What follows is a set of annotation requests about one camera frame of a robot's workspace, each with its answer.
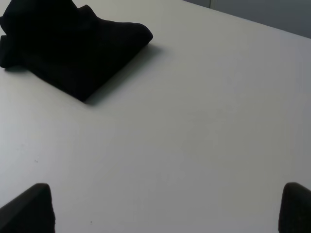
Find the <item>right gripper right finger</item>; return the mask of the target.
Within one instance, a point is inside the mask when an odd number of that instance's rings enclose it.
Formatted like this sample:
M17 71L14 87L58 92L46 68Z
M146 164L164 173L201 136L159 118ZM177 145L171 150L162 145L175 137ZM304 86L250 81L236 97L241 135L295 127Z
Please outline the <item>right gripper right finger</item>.
M311 191L299 183L284 186L278 219L280 233L311 232Z

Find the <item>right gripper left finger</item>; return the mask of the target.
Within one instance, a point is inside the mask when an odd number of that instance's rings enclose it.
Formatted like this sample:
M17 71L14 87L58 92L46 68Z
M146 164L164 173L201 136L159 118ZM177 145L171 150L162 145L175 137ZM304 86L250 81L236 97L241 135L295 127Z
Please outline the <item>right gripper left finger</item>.
M0 208L2 233L54 233L52 193L46 183L37 183Z

